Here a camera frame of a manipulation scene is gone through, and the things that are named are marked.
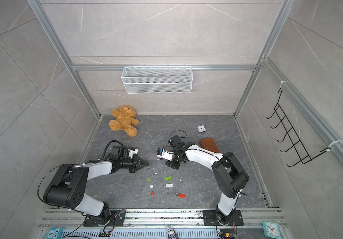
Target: robotic arm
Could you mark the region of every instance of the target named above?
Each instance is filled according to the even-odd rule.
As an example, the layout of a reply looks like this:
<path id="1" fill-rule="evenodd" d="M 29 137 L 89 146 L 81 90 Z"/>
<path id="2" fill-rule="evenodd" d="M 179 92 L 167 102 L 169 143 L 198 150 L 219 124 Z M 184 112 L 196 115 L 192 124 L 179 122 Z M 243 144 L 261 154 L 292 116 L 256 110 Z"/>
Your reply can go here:
<path id="1" fill-rule="evenodd" d="M 45 190 L 44 202 L 85 213 L 89 224 L 105 225 L 112 221 L 108 204 L 92 198 L 85 193 L 89 179 L 127 168 L 134 173 L 149 163 L 139 158 L 138 149 L 113 146 L 112 152 L 104 160 L 85 165 L 61 165 Z"/>
<path id="2" fill-rule="evenodd" d="M 234 217 L 239 217 L 240 213 L 235 210 L 236 202 L 241 194 L 244 194 L 242 190 L 249 180 L 248 174 L 235 155 L 231 152 L 214 153 L 192 142 L 185 144 L 177 135 L 169 139 L 169 144 L 173 152 L 158 149 L 157 156 L 167 159 L 165 164 L 174 169 L 179 169 L 181 162 L 189 160 L 212 170 L 219 189 L 222 191 L 220 201 L 212 216 L 222 224 L 228 224 L 233 219 L 235 221 Z"/>

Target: alarm clock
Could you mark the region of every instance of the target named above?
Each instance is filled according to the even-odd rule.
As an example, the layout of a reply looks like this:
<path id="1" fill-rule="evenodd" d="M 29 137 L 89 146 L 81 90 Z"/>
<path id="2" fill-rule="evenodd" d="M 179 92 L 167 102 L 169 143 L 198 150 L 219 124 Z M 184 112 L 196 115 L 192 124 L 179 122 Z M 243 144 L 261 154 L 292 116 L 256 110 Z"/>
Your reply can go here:
<path id="1" fill-rule="evenodd" d="M 266 237 L 280 238 L 279 225 L 277 223 L 265 221 L 262 225 Z"/>

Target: cable tie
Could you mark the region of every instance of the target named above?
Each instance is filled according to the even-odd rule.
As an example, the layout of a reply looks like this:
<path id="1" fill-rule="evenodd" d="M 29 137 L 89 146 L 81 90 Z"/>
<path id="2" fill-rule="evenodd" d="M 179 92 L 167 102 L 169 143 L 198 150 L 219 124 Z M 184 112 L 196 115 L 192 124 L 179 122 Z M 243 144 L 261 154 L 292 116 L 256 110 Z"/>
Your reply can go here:
<path id="1" fill-rule="evenodd" d="M 289 81 L 281 81 L 281 82 L 280 82 L 279 88 L 282 88 L 282 84 L 283 84 L 284 82 L 289 82 Z"/>
<path id="2" fill-rule="evenodd" d="M 332 143 L 330 143 L 328 145 L 328 148 L 326 149 L 327 152 L 331 151 L 331 146 L 334 144 L 334 143 L 337 143 L 337 142 L 343 142 L 343 140 L 335 140 L 333 141 Z"/>

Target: brown wallet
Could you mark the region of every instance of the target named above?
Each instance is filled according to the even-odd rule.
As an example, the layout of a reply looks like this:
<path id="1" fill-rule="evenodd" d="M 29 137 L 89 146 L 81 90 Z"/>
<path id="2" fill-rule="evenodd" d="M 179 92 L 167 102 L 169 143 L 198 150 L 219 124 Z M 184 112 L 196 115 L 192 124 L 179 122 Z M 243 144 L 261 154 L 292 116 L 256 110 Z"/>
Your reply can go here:
<path id="1" fill-rule="evenodd" d="M 205 150 L 209 150 L 214 153 L 219 153 L 219 149 L 212 137 L 200 139 L 199 144 L 201 145 L 201 148 L 204 148 Z"/>

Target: marble floor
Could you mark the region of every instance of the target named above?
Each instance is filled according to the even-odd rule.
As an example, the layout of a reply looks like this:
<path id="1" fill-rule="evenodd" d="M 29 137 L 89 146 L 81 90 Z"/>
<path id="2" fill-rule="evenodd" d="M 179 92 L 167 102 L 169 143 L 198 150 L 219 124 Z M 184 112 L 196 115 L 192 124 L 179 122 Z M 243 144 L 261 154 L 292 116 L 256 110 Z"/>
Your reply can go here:
<path id="1" fill-rule="evenodd" d="M 199 139 L 213 137 L 220 152 L 230 151 L 241 162 L 250 180 L 237 203 L 238 208 L 267 207 L 263 194 L 256 181 L 250 161 L 246 154 L 240 133 L 233 116 L 137 116 L 140 124 L 138 134 L 129 137 L 122 130 L 112 131 L 109 121 L 112 116 L 104 116 L 98 132 L 88 152 L 87 160 L 96 160 L 106 144 L 118 140 L 127 147 L 139 149 L 139 154 L 150 163 L 149 167 L 130 174 L 127 169 L 91 179 L 87 182 L 86 193 L 98 200 L 107 202 L 110 208 L 214 208 L 219 202 L 221 192 L 213 173 L 206 167 L 188 161 L 178 170 L 167 167 L 156 157 L 157 148 L 165 146 L 174 130 L 187 132 L 185 142 L 198 143 Z M 197 126 L 204 124 L 206 132 L 198 133 Z M 171 181 L 164 181 L 172 176 Z M 164 187 L 172 183 L 173 187 Z M 186 198 L 179 198 L 175 193 Z"/>

